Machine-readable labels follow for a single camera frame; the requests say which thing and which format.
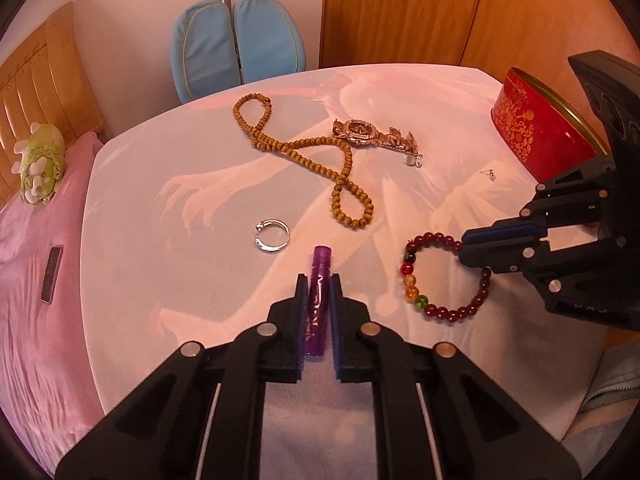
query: gold floral pattern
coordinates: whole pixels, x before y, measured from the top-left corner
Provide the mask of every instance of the gold floral pattern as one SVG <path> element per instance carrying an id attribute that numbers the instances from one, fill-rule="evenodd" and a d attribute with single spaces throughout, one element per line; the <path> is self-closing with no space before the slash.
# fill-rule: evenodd
<path id="1" fill-rule="evenodd" d="M 505 142 L 524 163 L 529 158 L 533 145 L 533 124 L 531 121 L 534 113 L 530 108 L 522 111 L 529 104 L 527 90 L 522 82 L 510 79 L 509 82 L 513 86 L 513 94 L 506 95 L 503 86 L 491 114 Z"/>

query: red bead bracelet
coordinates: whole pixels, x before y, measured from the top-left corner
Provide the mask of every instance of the red bead bracelet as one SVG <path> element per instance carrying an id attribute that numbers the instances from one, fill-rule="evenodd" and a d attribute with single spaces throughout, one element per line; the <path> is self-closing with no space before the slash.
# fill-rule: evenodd
<path id="1" fill-rule="evenodd" d="M 437 319 L 446 319 L 450 323 L 465 319 L 465 317 L 475 316 L 478 308 L 489 297 L 489 285 L 491 277 L 491 269 L 485 267 L 480 272 L 480 286 L 478 292 L 471 299 L 467 306 L 461 306 L 458 309 L 449 310 L 443 306 L 437 307 L 433 303 L 429 303 L 428 298 L 420 294 L 415 286 L 414 263 L 415 253 L 421 248 L 440 247 L 448 251 L 457 253 L 462 248 L 462 242 L 453 239 L 453 236 L 445 236 L 442 233 L 425 233 L 421 236 L 409 240 L 404 248 L 404 262 L 400 266 L 400 273 L 404 276 L 404 295 L 409 303 L 413 303 L 416 310 L 421 310 L 424 317 L 436 317 Z"/>

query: silver ring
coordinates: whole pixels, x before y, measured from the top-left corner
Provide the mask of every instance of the silver ring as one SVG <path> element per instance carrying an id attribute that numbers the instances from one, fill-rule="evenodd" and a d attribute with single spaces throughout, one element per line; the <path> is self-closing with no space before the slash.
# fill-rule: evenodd
<path id="1" fill-rule="evenodd" d="M 260 233 L 262 232 L 262 230 L 270 225 L 275 225 L 278 226 L 279 228 L 283 229 L 284 232 L 286 232 L 287 234 L 287 239 L 283 241 L 283 243 L 281 243 L 280 245 L 276 245 L 276 246 L 270 246 L 265 244 L 262 240 L 260 240 Z M 274 251 L 279 251 L 280 249 L 284 248 L 285 245 L 287 245 L 289 243 L 289 240 L 291 238 L 291 233 L 289 232 L 289 228 L 287 227 L 287 225 L 284 222 L 281 222 L 280 220 L 263 220 L 262 222 L 260 222 L 259 224 L 256 224 L 255 226 L 255 244 L 261 248 L 261 250 L 263 251 L 269 251 L 270 253 L 274 252 Z"/>

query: orange bead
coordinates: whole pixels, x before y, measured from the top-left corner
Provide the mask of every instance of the orange bead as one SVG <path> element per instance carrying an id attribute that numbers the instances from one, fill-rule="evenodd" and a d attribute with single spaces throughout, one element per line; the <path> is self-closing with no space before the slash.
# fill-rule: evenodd
<path id="1" fill-rule="evenodd" d="M 413 303 L 415 301 L 415 298 L 417 298 L 419 294 L 420 291 L 418 290 L 418 287 L 413 285 L 408 286 L 404 291 L 404 296 L 409 303 Z"/>

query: white wall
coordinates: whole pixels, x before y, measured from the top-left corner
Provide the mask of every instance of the white wall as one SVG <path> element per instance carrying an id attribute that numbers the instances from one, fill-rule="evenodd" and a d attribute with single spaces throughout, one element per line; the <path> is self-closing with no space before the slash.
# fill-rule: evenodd
<path id="1" fill-rule="evenodd" d="M 0 62 L 70 0 L 27 0 L 4 38 Z M 180 104 L 169 63 L 172 27 L 200 0 L 74 0 L 78 49 L 114 134 Z M 279 0 L 302 34 L 307 68 L 318 67 L 322 0 Z"/>

